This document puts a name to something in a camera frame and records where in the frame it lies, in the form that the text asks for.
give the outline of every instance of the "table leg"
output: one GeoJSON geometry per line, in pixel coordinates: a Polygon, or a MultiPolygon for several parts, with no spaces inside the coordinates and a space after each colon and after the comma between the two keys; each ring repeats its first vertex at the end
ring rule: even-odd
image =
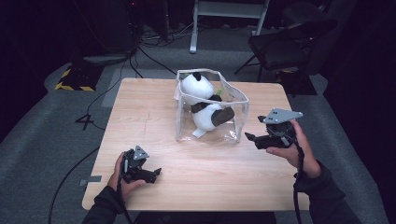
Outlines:
{"type": "Polygon", "coordinates": [[[259,35],[262,31],[262,24],[264,23],[265,15],[267,14],[267,8],[268,4],[270,3],[270,0],[266,0],[264,3],[264,6],[262,7],[262,15],[260,16],[259,19],[259,24],[257,25],[256,31],[253,31],[253,35],[259,35]]]}
{"type": "Polygon", "coordinates": [[[195,53],[197,51],[197,39],[198,39],[198,0],[195,0],[190,53],[195,53]]]}

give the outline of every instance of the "black chair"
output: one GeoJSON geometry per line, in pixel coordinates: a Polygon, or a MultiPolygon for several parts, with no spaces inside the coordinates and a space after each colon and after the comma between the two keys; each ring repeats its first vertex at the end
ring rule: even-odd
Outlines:
{"type": "Polygon", "coordinates": [[[310,2],[296,2],[282,10],[282,24],[288,26],[301,21],[320,21],[326,19],[332,0],[322,0],[317,5],[310,2]]]}
{"type": "Polygon", "coordinates": [[[301,75],[294,86],[294,97],[301,83],[308,78],[304,75],[304,67],[309,62],[310,51],[315,42],[336,25],[335,20],[305,21],[294,23],[273,34],[253,35],[248,40],[253,56],[236,70],[235,74],[245,66],[259,64],[257,82],[260,82],[262,69],[276,71],[296,67],[301,75]],[[250,63],[255,58],[259,63],[250,63]]]}

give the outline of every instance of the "wooden table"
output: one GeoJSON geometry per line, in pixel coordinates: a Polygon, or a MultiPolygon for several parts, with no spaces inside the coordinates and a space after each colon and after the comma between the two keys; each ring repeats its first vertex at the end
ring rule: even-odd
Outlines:
{"type": "MultiPolygon", "coordinates": [[[[259,115],[273,107],[290,109],[278,84],[230,82],[250,101],[243,132],[265,135],[259,115]]],[[[143,168],[163,168],[155,184],[135,190],[126,202],[135,211],[278,211],[294,210],[296,169],[282,158],[258,150],[242,136],[240,143],[176,141],[175,80],[125,78],[108,121],[82,206],[90,209],[122,151],[136,145],[149,154],[143,168]]],[[[299,194],[300,209],[308,199],[299,194]]]]}

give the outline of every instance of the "transparent plastic box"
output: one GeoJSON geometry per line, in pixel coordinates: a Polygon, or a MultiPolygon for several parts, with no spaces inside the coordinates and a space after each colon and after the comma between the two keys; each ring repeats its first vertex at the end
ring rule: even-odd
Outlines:
{"type": "Polygon", "coordinates": [[[199,139],[200,141],[208,142],[240,142],[242,129],[248,118],[249,100],[244,93],[230,85],[220,72],[205,68],[177,71],[175,99],[177,100],[177,141],[199,139]],[[194,72],[199,72],[201,76],[209,80],[214,87],[213,94],[220,95],[221,102],[198,98],[183,92],[180,85],[181,81],[194,72]],[[234,112],[234,116],[229,121],[217,126],[214,130],[197,136],[195,134],[197,126],[192,118],[191,102],[217,104],[222,109],[230,107],[234,112]]]}

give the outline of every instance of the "black cable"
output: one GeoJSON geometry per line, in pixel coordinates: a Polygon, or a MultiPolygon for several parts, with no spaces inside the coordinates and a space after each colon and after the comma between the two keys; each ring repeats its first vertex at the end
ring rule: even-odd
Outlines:
{"type": "Polygon", "coordinates": [[[78,167],[83,161],[85,161],[88,157],[90,157],[95,151],[97,151],[99,149],[99,147],[97,147],[96,149],[94,149],[93,151],[91,151],[90,153],[88,153],[88,155],[86,155],[84,158],[82,158],[78,163],[76,163],[76,165],[73,166],[72,169],[69,170],[69,172],[67,172],[67,174],[64,176],[64,179],[62,179],[61,184],[59,185],[59,187],[56,189],[55,194],[53,195],[52,198],[52,202],[50,204],[49,207],[49,220],[48,223],[51,223],[51,218],[52,218],[52,208],[53,205],[55,204],[55,199],[56,196],[58,195],[59,190],[61,189],[62,185],[64,184],[64,181],[67,179],[67,177],[69,177],[69,175],[76,169],[76,167],[78,167]]]}
{"type": "Polygon", "coordinates": [[[117,181],[117,194],[119,195],[119,204],[120,204],[120,206],[122,207],[122,211],[123,211],[123,214],[125,215],[125,218],[126,218],[126,220],[128,221],[128,223],[129,224],[132,224],[133,222],[132,222],[132,220],[131,220],[131,217],[129,216],[129,214],[128,214],[128,211],[126,210],[126,207],[125,207],[125,202],[123,201],[123,199],[122,199],[122,187],[121,187],[121,180],[122,180],[122,178],[123,178],[123,176],[122,176],[122,170],[124,169],[124,163],[122,162],[121,163],[121,165],[120,165],[120,172],[119,172],[119,179],[118,179],[118,181],[117,181]]]}
{"type": "Polygon", "coordinates": [[[128,60],[128,58],[131,57],[130,55],[131,55],[130,53],[126,53],[121,58],[109,59],[109,60],[104,60],[104,61],[90,61],[88,59],[84,59],[84,60],[94,67],[106,67],[106,66],[117,64],[117,63],[122,63],[123,61],[128,60]]]}
{"type": "MultiPolygon", "coordinates": [[[[93,103],[95,103],[100,97],[102,97],[103,95],[105,95],[107,92],[111,91],[111,90],[117,85],[117,83],[120,82],[121,77],[122,77],[122,69],[123,69],[123,67],[125,66],[126,61],[127,61],[127,60],[125,60],[124,63],[122,64],[122,67],[121,67],[121,69],[120,69],[120,76],[119,76],[119,79],[114,83],[114,85],[111,86],[111,88],[108,89],[107,91],[102,92],[98,97],[96,97],[96,98],[88,105],[88,107],[87,107],[87,114],[86,114],[87,116],[90,116],[90,108],[91,108],[91,106],[93,105],[93,103]]],[[[98,129],[105,130],[104,128],[101,128],[101,127],[97,126],[94,122],[93,122],[92,124],[93,124],[94,127],[98,128],[98,129]]]]}
{"type": "Polygon", "coordinates": [[[151,31],[148,31],[148,35],[143,35],[142,36],[141,45],[143,45],[145,47],[148,47],[148,48],[156,48],[156,47],[168,46],[168,45],[174,43],[176,40],[179,40],[179,39],[183,38],[186,35],[191,35],[191,34],[185,34],[185,35],[182,34],[185,31],[189,31],[191,29],[191,26],[192,26],[192,24],[190,24],[190,25],[188,25],[188,26],[186,26],[186,27],[184,27],[182,29],[179,29],[177,31],[173,31],[171,33],[168,33],[167,34],[168,41],[166,41],[166,43],[164,43],[164,44],[161,44],[164,40],[160,36],[152,35],[151,31]],[[147,43],[146,42],[146,40],[152,40],[152,39],[156,39],[157,43],[152,44],[152,43],[147,43]]]}
{"type": "Polygon", "coordinates": [[[81,18],[84,20],[84,23],[87,25],[88,29],[90,30],[92,36],[96,39],[96,41],[102,46],[103,49],[106,49],[109,52],[112,53],[125,53],[125,50],[123,51],[119,51],[119,49],[121,48],[110,48],[108,46],[106,46],[100,39],[99,37],[96,35],[96,33],[93,31],[93,29],[91,28],[90,23],[88,22],[87,18],[84,16],[84,14],[81,11],[80,6],[78,5],[78,3],[73,0],[74,6],[76,7],[76,9],[78,10],[79,15],[81,16],[81,18]]]}
{"type": "Polygon", "coordinates": [[[169,69],[168,67],[166,67],[165,65],[163,65],[162,63],[157,62],[156,60],[154,60],[153,58],[151,58],[150,56],[147,55],[147,53],[145,51],[142,50],[142,48],[139,47],[139,49],[148,57],[150,58],[152,61],[154,61],[155,63],[161,65],[162,67],[166,68],[168,71],[170,71],[171,73],[177,75],[174,71],[172,71],[171,69],[169,69]]]}
{"type": "MultiPolygon", "coordinates": [[[[132,63],[131,63],[131,58],[129,58],[129,65],[131,65],[132,69],[134,69],[134,66],[133,66],[132,63]]],[[[142,75],[140,75],[140,73],[139,73],[136,69],[134,69],[134,71],[135,71],[141,78],[144,78],[142,75]]]]}
{"type": "Polygon", "coordinates": [[[136,62],[136,69],[139,66],[139,62],[137,61],[137,55],[134,56],[134,61],[136,62]]]}
{"type": "MultiPolygon", "coordinates": [[[[292,138],[291,136],[287,134],[283,134],[283,136],[289,138],[289,140],[294,143],[294,145],[297,148],[298,152],[298,165],[297,165],[297,174],[296,174],[296,181],[294,182],[294,185],[300,182],[301,178],[303,177],[303,168],[304,168],[304,151],[298,144],[297,139],[292,138]]],[[[303,222],[301,221],[301,214],[300,214],[300,206],[298,204],[298,192],[296,189],[293,190],[293,202],[294,202],[294,211],[296,213],[297,217],[297,222],[298,224],[302,224],[303,222]]]]}

